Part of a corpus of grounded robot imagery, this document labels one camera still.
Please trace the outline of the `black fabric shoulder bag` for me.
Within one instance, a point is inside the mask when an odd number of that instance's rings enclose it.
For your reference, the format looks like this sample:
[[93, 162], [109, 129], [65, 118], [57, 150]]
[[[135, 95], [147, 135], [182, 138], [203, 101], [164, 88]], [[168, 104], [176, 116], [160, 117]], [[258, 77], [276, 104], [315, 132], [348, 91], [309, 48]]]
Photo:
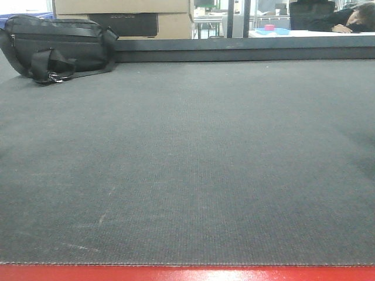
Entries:
[[1, 50], [20, 75], [48, 85], [111, 72], [118, 36], [88, 19], [13, 15], [1, 29]]

